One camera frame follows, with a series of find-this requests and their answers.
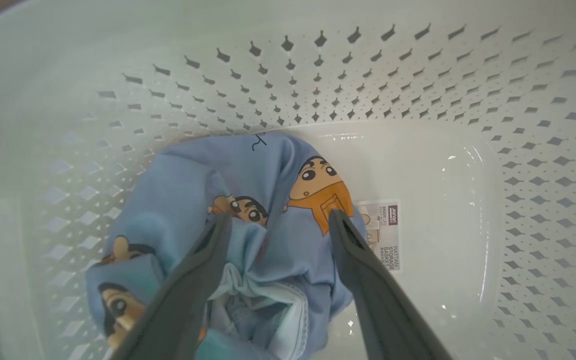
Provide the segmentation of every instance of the orange cartoon clothing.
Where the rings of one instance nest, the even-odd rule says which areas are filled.
[[[354,216],[353,203],[350,199],[350,193],[343,181],[336,182],[324,187],[320,191],[299,200],[288,201],[288,207],[311,209],[321,234],[326,235],[329,232],[329,214],[330,210],[343,210],[348,217]]]

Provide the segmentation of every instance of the blue fabric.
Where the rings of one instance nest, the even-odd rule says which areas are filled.
[[[272,132],[203,137],[171,145],[142,174],[110,228],[103,260],[87,271],[92,317],[113,344],[111,337],[122,331],[122,324],[130,326],[130,317],[138,317],[140,304],[153,298],[211,217],[228,212],[233,228],[227,262],[256,286],[284,282],[307,299],[303,334],[307,338],[299,353],[306,360],[326,346],[331,317],[352,300],[332,257],[327,226],[331,208],[345,210],[365,234],[361,215],[352,207],[339,174],[295,137]],[[270,307],[254,310],[243,306],[237,298],[226,305],[241,329],[240,337],[268,350],[283,307],[272,307],[272,301]],[[204,339],[198,354],[222,337],[213,334],[210,339]],[[205,348],[202,352],[210,353]],[[231,359],[253,358],[241,349],[233,348],[229,354]]]

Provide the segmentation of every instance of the cartoon eye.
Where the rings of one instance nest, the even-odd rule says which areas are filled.
[[[256,222],[260,221],[261,216],[259,215],[259,212],[258,212],[257,210],[252,210],[252,211],[249,212],[248,218],[249,218],[250,221],[252,221],[253,223],[256,223]]]
[[[315,170],[308,170],[301,174],[301,178],[308,182],[309,180],[313,180],[315,175]]]
[[[118,298],[110,303],[110,313],[112,313],[112,316],[115,318],[123,317],[127,306],[128,304],[124,299]]]
[[[242,212],[242,208],[240,207],[240,204],[237,201],[231,202],[230,208],[233,210],[233,212],[236,212],[236,213]]]
[[[330,176],[335,176],[337,175],[337,172],[335,171],[335,169],[333,169],[331,166],[326,168],[326,173]]]

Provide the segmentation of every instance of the white plastic basket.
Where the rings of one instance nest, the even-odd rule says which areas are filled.
[[[108,356],[83,272],[153,154],[286,128],[331,158],[355,200],[402,200],[395,276],[456,359],[576,360],[568,0],[7,9],[0,358]],[[317,356],[365,356],[357,322],[352,308],[334,319]]]

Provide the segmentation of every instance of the glossy white surface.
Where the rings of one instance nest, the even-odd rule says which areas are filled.
[[[492,316],[503,255],[501,171],[466,129],[415,121],[297,127],[341,174],[354,201],[399,199],[397,282],[456,358],[475,358]],[[354,304],[334,319],[315,359],[365,359]]]

